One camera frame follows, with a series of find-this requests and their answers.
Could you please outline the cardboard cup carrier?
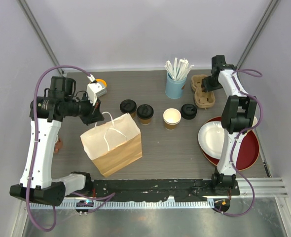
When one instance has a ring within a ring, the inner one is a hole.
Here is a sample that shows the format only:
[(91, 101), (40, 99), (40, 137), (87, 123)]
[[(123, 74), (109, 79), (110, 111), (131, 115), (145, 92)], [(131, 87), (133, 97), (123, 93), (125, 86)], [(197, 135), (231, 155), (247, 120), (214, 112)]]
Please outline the cardboard cup carrier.
[(191, 77), (191, 88), (194, 91), (194, 101), (196, 106), (202, 109), (211, 108), (215, 104), (214, 92), (203, 92), (202, 91), (202, 80), (207, 75), (193, 75)]

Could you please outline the black lid stack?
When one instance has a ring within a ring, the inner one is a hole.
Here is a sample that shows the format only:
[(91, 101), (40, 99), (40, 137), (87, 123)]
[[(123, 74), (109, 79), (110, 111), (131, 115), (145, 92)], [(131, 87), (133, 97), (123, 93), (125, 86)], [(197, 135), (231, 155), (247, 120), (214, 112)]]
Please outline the black lid stack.
[(197, 115), (197, 108), (193, 104), (184, 104), (180, 109), (181, 117), (186, 120), (194, 119)]

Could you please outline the black coffee cup lid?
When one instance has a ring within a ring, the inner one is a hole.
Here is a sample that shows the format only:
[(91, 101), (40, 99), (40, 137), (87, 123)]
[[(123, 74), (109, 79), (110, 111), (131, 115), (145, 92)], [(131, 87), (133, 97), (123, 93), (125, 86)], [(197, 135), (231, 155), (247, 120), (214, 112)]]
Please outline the black coffee cup lid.
[(120, 103), (119, 108), (121, 112), (124, 114), (125, 113), (133, 114), (137, 109), (137, 104), (134, 100), (125, 99)]

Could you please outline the brown paper bag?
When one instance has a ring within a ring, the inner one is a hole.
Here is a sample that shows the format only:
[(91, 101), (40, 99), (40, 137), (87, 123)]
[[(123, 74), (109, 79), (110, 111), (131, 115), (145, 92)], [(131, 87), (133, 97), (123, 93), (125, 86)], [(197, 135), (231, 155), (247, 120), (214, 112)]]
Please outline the brown paper bag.
[(141, 131), (129, 113), (94, 125), (80, 138), (84, 151), (104, 177), (143, 156)]

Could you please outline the brown paper cup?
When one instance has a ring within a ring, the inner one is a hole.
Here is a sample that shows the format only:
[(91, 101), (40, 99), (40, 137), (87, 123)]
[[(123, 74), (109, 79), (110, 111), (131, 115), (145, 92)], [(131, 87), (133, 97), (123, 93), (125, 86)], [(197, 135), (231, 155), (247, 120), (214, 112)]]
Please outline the brown paper cup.
[(139, 121), (143, 125), (148, 125), (151, 123), (152, 117), (139, 117)]
[(127, 112), (130, 116), (131, 116), (131, 118), (135, 118), (135, 116), (136, 116), (136, 111), (133, 111), (133, 112), (131, 112), (131, 113), (129, 113), (129, 112)]

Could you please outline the stack of paper cups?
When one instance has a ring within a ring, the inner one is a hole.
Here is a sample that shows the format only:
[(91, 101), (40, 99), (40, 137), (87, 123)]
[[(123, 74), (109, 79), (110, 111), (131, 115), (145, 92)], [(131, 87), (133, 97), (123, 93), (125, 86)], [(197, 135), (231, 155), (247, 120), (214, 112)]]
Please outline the stack of paper cups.
[(164, 125), (167, 130), (174, 130), (181, 121), (181, 113), (175, 108), (168, 108), (163, 113)]

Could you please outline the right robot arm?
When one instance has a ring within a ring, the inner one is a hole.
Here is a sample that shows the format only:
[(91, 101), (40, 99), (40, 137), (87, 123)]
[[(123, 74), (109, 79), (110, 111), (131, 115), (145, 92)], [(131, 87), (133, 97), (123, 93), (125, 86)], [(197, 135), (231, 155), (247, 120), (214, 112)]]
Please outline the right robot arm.
[(227, 64), (225, 56), (212, 57), (211, 75), (202, 79), (204, 92), (224, 89), (227, 101), (221, 115), (224, 129), (224, 145), (221, 157), (209, 185), (213, 194), (225, 195), (237, 185), (236, 163), (242, 141), (252, 128), (257, 101), (238, 81), (239, 71), (233, 64)]

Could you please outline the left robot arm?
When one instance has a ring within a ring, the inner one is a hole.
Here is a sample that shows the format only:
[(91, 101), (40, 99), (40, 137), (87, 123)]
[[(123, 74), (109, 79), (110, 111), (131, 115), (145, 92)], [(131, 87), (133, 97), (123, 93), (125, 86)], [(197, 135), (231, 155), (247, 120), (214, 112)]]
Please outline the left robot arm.
[(51, 79), (43, 96), (31, 102), (31, 140), (25, 170), (18, 184), (10, 187), (9, 194), (26, 202), (59, 206), (64, 197), (77, 192), (82, 197), (92, 193), (91, 175), (72, 172), (52, 179), (52, 159), (59, 129), (65, 117), (79, 117), (85, 125), (103, 121), (98, 93), (102, 85), (92, 81), (78, 97), (76, 81), (72, 78)]

